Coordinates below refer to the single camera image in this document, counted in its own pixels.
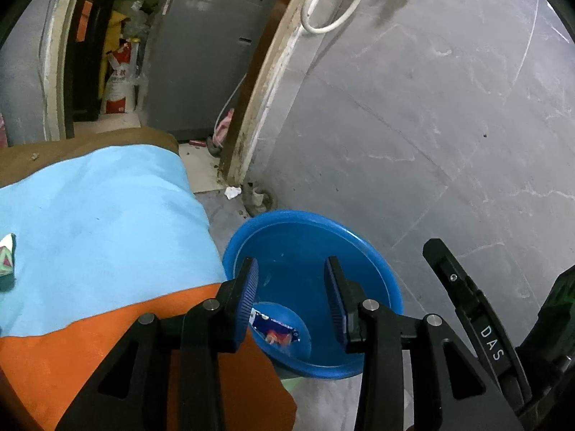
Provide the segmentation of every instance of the gray wall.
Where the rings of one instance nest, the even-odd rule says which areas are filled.
[[[53,0],[32,0],[0,50],[0,113],[10,145],[48,139],[41,84],[42,39]]]
[[[407,314],[461,332],[421,256],[444,239],[518,344],[575,264],[574,103],[575,46],[546,0],[363,0],[252,179],[364,236]]]

